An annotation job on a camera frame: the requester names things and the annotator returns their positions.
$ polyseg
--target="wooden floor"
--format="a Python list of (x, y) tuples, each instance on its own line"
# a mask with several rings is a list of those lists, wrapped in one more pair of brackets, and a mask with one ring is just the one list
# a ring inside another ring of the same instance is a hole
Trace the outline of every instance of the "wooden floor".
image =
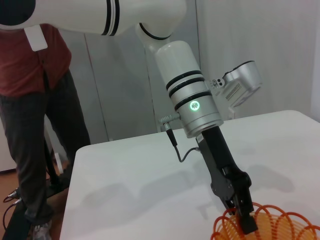
[[(12, 202), (3, 203), (3, 199), (8, 194), (10, 194), (13, 190), (15, 190), (17, 187), (18, 187), (18, 179), (17, 179), (17, 174), (15, 172), (0, 173), (0, 218), (1, 218), (0, 240), (3, 238), (5, 233), (4, 227), (2, 225), (3, 214), (5, 213), (5, 210), (12, 204)], [(67, 197), (68, 197), (68, 189), (48, 199), (48, 203), (53, 207), (54, 213), (55, 213), (52, 219), (52, 228), (51, 228), (52, 240), (59, 240), (60, 238)], [(7, 213), (5, 217), (6, 225), (8, 225), (8, 222), (11, 218), (13, 211), (14, 211), (14, 208), (10, 209), (9, 212)]]

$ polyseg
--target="orange wire basket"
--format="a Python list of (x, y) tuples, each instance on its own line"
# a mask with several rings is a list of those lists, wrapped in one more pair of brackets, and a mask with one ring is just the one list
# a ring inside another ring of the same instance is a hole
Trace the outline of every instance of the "orange wire basket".
[[(257, 231), (244, 235), (238, 227), (237, 215), (226, 216), (235, 209), (228, 209), (215, 220), (211, 240), (320, 240), (317, 236), (320, 227), (312, 225), (304, 216), (285, 212), (273, 205), (253, 205), (257, 207), (251, 213), (258, 226)], [(281, 215), (271, 214), (269, 210), (277, 210)]]

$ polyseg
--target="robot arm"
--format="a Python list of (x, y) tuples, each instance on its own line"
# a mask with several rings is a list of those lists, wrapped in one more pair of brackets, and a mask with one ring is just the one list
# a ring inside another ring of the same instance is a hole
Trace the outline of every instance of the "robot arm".
[[(190, 46), (169, 40), (186, 14), (185, 0), (6, 0), (1, 4), (0, 29), (4, 30), (47, 23), (71, 31), (114, 36), (136, 25), (137, 35), (154, 54), (186, 136), (198, 142), (214, 194), (227, 209), (236, 208), (245, 234), (257, 229), (250, 217), (254, 210), (251, 180), (235, 164), (220, 131), (223, 121), (212, 92)], [(249, 68), (244, 67), (239, 68), (242, 75), (248, 74)], [(223, 79), (232, 82), (237, 76), (229, 72)]]

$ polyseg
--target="white table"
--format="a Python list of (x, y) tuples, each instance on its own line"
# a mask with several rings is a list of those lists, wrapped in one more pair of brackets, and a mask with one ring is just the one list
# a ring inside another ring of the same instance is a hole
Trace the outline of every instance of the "white table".
[[(320, 124), (296, 111), (225, 122), (255, 202), (320, 225)], [(196, 146), (175, 131), (181, 153)], [(85, 147), (77, 152), (61, 240), (209, 240), (224, 211), (199, 152), (179, 163), (166, 133)]]

